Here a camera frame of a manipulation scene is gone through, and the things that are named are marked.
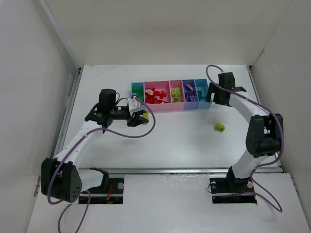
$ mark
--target white wall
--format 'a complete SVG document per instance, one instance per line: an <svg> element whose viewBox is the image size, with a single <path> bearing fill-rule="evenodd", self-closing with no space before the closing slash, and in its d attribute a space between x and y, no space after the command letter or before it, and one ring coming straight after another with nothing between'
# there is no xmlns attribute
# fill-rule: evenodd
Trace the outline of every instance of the white wall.
<svg viewBox="0 0 311 233"><path fill-rule="evenodd" d="M311 1L293 0L252 68L263 104L284 117L284 170L311 224Z"/></svg>
<svg viewBox="0 0 311 233"><path fill-rule="evenodd" d="M32 0L0 0L0 232L25 231L68 76Z"/></svg>
<svg viewBox="0 0 311 233"><path fill-rule="evenodd" d="M47 0L80 65L253 65L291 0Z"/></svg>

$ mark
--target white platform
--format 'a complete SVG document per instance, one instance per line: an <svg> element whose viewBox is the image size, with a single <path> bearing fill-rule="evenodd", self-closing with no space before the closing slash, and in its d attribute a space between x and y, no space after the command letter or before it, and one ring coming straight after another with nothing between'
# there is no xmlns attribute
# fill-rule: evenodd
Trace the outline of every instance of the white platform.
<svg viewBox="0 0 311 233"><path fill-rule="evenodd" d="M236 85L243 86L249 96L256 99L245 65L223 65L221 68L233 72ZM112 88L121 97L129 97L132 82L206 79L205 69L206 65L85 66L65 145L97 103L101 89ZM217 69L210 70L216 82L218 73ZM127 139L105 133L91 147L81 167L229 168L245 151L248 124L233 108L213 104L209 110L156 113L155 117L156 127L145 138ZM217 123L225 125L223 133L214 130ZM128 128L125 121L114 121L110 128L120 133L140 135L148 131L151 124Z"/></svg>
<svg viewBox="0 0 311 233"><path fill-rule="evenodd" d="M261 198L257 205L212 204L208 175L130 175L123 204L91 205L79 233L310 233L290 175L254 177L275 195L283 213ZM66 205L51 206L40 193L27 233L57 233ZM75 232L84 209L70 207L61 221L63 233Z"/></svg>

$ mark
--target yellow-green block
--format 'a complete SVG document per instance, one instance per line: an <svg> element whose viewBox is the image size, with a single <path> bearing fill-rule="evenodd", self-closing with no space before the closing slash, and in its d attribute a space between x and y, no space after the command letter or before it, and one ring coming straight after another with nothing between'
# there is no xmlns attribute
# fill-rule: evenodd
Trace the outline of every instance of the yellow-green block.
<svg viewBox="0 0 311 233"><path fill-rule="evenodd" d="M173 99L173 103L179 103L179 102L181 102L181 99L179 99L179 98L174 98Z"/></svg>
<svg viewBox="0 0 311 233"><path fill-rule="evenodd" d="M176 87L174 91L175 91L175 94L176 94L177 96L180 96L180 95L181 95L181 91L180 91L180 88L179 88L179 87Z"/></svg>
<svg viewBox="0 0 311 233"><path fill-rule="evenodd" d="M143 113L142 117L145 118L146 120L149 120L148 113Z"/></svg>
<svg viewBox="0 0 311 233"><path fill-rule="evenodd" d="M176 96L175 90L171 91L172 97L174 98Z"/></svg>
<svg viewBox="0 0 311 233"><path fill-rule="evenodd" d="M215 130L218 130L220 132L223 132L225 130L225 127L224 125L221 125L221 124L216 124L215 127L214 127Z"/></svg>

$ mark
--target teal compartment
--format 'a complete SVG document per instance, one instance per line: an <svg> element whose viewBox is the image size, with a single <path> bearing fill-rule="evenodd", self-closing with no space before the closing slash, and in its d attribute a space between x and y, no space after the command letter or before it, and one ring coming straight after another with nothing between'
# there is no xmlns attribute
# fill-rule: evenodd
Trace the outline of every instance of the teal compartment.
<svg viewBox="0 0 311 233"><path fill-rule="evenodd" d="M144 83L132 83L132 90L131 90L132 95L137 96L143 102L145 102L144 92L145 92Z"/></svg>
<svg viewBox="0 0 311 233"><path fill-rule="evenodd" d="M209 109L211 102L206 102L208 84L206 79L195 79L196 92L199 99L198 109Z"/></svg>

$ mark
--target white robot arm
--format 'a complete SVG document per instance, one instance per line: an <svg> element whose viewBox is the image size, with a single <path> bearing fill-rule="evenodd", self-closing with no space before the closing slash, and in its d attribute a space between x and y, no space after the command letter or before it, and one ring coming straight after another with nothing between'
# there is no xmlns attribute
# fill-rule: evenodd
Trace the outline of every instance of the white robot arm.
<svg viewBox="0 0 311 233"><path fill-rule="evenodd" d="M220 87L239 92L248 99L246 90L235 86L233 73L222 73L218 77ZM226 178L210 178L210 183L215 184L211 191L213 194L249 191L246 186L251 182L252 171L268 156L273 156L280 151L280 130L272 115L246 99L223 91L213 83L208 89L206 101L211 101L212 93L214 93L213 102L238 110L249 123L249 128L245 141L246 151L239 161L229 168ZM280 114L276 114L276 117L283 131L283 117Z"/></svg>
<svg viewBox="0 0 311 233"><path fill-rule="evenodd" d="M79 198L79 194L92 187L108 184L107 171L91 168L79 173L79 166L90 147L108 128L113 120L126 120L127 126L135 127L148 123L142 115L145 111L136 99L128 99L127 106L116 106L116 91L103 89L99 102L85 118L85 122L72 141L54 158L46 158L41 165L41 192L44 195L70 203ZM56 169L63 161L53 180ZM51 180L52 188L48 191Z"/></svg>

